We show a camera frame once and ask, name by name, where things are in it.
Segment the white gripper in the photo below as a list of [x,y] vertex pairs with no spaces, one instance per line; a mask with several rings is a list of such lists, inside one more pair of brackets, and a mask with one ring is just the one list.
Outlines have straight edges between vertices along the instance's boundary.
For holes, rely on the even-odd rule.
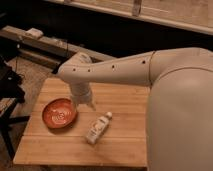
[[70,85],[70,99],[73,107],[78,108],[79,104],[87,104],[92,110],[96,110],[92,101],[92,91],[88,83],[78,83]]

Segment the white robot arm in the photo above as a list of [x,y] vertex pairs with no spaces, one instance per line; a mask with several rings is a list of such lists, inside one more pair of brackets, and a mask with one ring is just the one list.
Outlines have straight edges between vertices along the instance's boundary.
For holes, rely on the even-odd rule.
[[148,171],[213,171],[213,52],[152,51],[99,63],[79,52],[58,69],[75,102],[89,103],[91,82],[148,86]]

